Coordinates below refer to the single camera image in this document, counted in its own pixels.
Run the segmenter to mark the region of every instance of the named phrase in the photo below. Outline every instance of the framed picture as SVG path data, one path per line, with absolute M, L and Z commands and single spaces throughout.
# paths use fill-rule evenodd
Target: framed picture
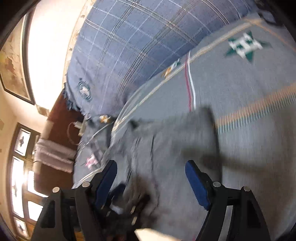
M 30 104 L 35 104 L 27 56 L 33 12 L 27 13 L 18 22 L 0 50 L 0 80 L 3 89 Z
M 17 231 L 20 235 L 22 235 L 25 238 L 28 238 L 28 231 L 27 231 L 27 226 L 26 223 L 22 220 L 19 220 L 16 217 L 13 217 L 14 221 L 15 221 L 15 225 L 17 227 Z

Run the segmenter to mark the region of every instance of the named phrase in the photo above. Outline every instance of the gray cloth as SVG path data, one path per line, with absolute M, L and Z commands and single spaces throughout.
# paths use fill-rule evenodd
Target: gray cloth
M 254 50 L 251 62 L 236 52 L 226 56 L 229 41 L 249 31 L 269 46 Z M 130 120 L 187 113 L 189 100 L 194 110 L 195 90 L 196 106 L 210 106 L 215 117 L 222 183 L 252 189 L 275 240 L 296 222 L 296 43 L 285 27 L 268 25 L 254 14 L 206 37 L 189 57 L 190 65 L 188 55 L 183 56 L 167 77 L 156 75 L 131 97 L 112 138 L 120 139 Z
M 113 123 L 100 122 L 99 117 L 86 121 L 86 128 L 77 148 L 74 164 L 73 188 L 81 185 L 85 177 L 92 176 L 104 168 L 101 159 L 110 145 Z M 91 158 L 96 162 L 89 163 Z
M 161 122 L 128 123 L 123 137 L 104 154 L 102 161 L 108 160 L 115 160 L 118 166 L 112 187 L 126 184 L 121 207 L 129 212 L 149 194 L 151 201 L 144 214 L 152 222 L 146 227 L 182 240 L 196 238 L 207 212 L 199 206 L 186 178 L 185 163 L 194 160 L 213 181 L 221 181 L 209 109 Z
M 76 151 L 53 141 L 40 138 L 36 143 L 34 161 L 39 161 L 54 169 L 71 173 Z

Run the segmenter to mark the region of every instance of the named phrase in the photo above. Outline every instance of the bedsheet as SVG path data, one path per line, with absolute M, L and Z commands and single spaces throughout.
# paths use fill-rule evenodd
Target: bedsheet
M 68 108 L 117 116 L 147 80 L 256 8 L 253 0 L 96 1 L 68 68 Z

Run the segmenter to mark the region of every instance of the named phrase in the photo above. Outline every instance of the metal bolt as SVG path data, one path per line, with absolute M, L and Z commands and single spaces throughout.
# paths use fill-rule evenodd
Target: metal bolt
M 221 183 L 220 183 L 220 182 L 213 182 L 213 186 L 214 186 L 215 188 L 218 188 L 218 187 L 221 186 Z
M 90 182 L 84 182 L 84 183 L 82 183 L 82 187 L 84 187 L 84 188 L 88 188 L 90 185 L 91 185 Z
M 249 188 L 248 186 L 244 186 L 244 190 L 245 190 L 246 192 L 249 192 L 249 191 L 251 191 L 251 188 Z
M 131 214 L 134 213 L 135 209 L 136 209 L 136 206 L 133 206 L 132 209 L 131 209 Z
M 133 221 L 131 222 L 132 225 L 135 225 L 135 223 L 136 223 L 136 221 L 137 221 L 137 218 L 138 218 L 137 216 L 135 216 L 135 217 L 133 218 Z
M 57 193 L 57 192 L 59 192 L 59 187 L 55 187 L 55 188 L 53 188 L 53 189 L 52 189 L 52 192 L 53 192 L 53 193 Z

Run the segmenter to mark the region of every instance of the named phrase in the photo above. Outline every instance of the star logo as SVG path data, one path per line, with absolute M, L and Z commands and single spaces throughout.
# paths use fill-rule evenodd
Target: star logo
M 249 62 L 253 61 L 255 50 L 271 47 L 270 43 L 254 39 L 251 31 L 244 33 L 238 39 L 228 39 L 228 43 L 231 48 L 227 51 L 226 56 L 236 53 L 242 58 L 246 58 Z

